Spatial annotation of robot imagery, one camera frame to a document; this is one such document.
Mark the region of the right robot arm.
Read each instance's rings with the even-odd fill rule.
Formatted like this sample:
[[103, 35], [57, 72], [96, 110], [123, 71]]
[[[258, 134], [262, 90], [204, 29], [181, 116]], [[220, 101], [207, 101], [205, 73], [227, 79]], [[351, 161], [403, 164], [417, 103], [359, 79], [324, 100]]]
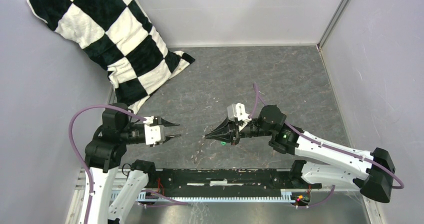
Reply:
[[281, 154], [320, 161], [295, 161], [288, 175], [293, 187], [352, 187], [374, 201], [390, 202], [396, 168], [387, 150], [359, 150], [314, 136], [287, 123], [276, 105], [264, 106], [257, 118], [250, 118], [244, 107], [228, 106], [227, 118], [205, 138], [237, 145], [242, 138], [269, 136], [269, 146]]

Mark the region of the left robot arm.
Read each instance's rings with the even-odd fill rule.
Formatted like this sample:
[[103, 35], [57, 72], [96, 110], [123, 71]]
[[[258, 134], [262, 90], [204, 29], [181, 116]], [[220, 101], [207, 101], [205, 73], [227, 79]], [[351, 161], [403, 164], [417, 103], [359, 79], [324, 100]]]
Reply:
[[[73, 124], [80, 114], [94, 108], [104, 108], [102, 124], [85, 147], [85, 156], [82, 156], [73, 139]], [[130, 165], [126, 182], [118, 196], [113, 202], [109, 201], [127, 146], [164, 144], [174, 138], [174, 135], [165, 135], [164, 128], [174, 126], [174, 123], [160, 116], [138, 116], [124, 103], [88, 106], [72, 117], [68, 127], [70, 142], [86, 172], [80, 223], [124, 223], [138, 195], [155, 184], [158, 192], [153, 191], [152, 194], [163, 197], [164, 186], [156, 173], [155, 164], [136, 160]]]

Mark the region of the aluminium corner profile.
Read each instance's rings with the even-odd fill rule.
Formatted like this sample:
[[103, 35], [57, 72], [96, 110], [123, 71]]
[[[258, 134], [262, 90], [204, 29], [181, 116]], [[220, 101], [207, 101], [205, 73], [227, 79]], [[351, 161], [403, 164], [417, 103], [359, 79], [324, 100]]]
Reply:
[[350, 3], [351, 0], [341, 0], [338, 7], [336, 8], [336, 11], [334, 12], [330, 22], [328, 23], [323, 35], [321, 36], [319, 42], [317, 43], [317, 49], [321, 52], [324, 45], [328, 41], [330, 35], [332, 34], [334, 28], [336, 27], [337, 23], [339, 22], [340, 18], [342, 17], [346, 7]]

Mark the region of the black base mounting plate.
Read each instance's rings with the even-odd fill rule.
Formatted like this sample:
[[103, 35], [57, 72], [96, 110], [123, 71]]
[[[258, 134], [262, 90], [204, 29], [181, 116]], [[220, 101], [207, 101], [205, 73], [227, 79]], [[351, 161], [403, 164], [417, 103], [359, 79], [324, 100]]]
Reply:
[[278, 197], [282, 189], [320, 189], [288, 169], [157, 169], [146, 188], [166, 197]]

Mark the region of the aluminium frame rail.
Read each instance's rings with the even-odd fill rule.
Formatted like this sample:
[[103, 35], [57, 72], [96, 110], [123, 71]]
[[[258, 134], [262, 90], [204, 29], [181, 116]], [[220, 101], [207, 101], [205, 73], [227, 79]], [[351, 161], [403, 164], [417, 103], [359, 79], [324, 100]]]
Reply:
[[185, 186], [259, 186], [263, 189], [337, 189], [354, 190], [365, 181], [350, 171], [313, 164], [302, 169], [230, 168], [230, 169], [157, 169], [149, 178], [148, 188], [166, 191]]

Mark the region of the black and white checkered pillow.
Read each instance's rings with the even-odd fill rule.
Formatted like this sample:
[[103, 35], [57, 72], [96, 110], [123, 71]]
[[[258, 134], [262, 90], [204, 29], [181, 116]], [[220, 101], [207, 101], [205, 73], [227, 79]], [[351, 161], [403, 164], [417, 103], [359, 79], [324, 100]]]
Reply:
[[195, 59], [171, 51], [138, 0], [27, 0], [53, 32], [106, 70], [119, 103], [134, 113]]

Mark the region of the metal key organizer plate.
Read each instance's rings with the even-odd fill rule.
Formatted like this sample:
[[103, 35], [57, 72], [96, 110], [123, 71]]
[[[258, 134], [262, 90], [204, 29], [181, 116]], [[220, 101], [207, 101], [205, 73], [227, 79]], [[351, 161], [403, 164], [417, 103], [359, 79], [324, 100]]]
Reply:
[[206, 135], [209, 134], [216, 126], [208, 125], [203, 129], [203, 133], [200, 138], [195, 142], [195, 149], [191, 155], [191, 161], [193, 164], [199, 164], [201, 158], [205, 155], [208, 146], [213, 142], [211, 139], [206, 139]]

